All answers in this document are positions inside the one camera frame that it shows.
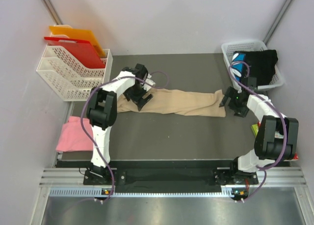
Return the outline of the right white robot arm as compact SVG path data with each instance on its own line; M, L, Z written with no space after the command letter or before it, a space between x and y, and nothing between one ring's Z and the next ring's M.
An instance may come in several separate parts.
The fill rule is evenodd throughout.
M232 182L257 183L257 171L270 169L295 157L299 122L278 111L268 96L256 89L256 78L244 78L240 91L228 87L219 106L225 105L239 117L252 111L260 124L254 148L230 164L228 176Z

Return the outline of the beige t shirt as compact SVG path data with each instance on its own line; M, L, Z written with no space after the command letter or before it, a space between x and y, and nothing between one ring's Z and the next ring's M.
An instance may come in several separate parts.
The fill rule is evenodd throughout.
M226 111L219 104L224 95L215 93L188 92L182 90L151 89L152 99L139 111L137 105L121 96L117 101L117 112L178 114L184 116L225 117Z

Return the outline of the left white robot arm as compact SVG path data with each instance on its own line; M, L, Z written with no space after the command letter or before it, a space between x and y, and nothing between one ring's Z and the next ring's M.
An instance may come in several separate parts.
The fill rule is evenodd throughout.
M109 139L117 119L117 100L123 95L140 111L152 99L152 94L148 92L154 85L147 68L137 64L134 68L123 68L115 79L91 90L84 109L92 127L93 136L87 136L93 143L93 155L91 167L85 173L84 184L87 185L89 180L96 180L98 185L114 182L109 166Z

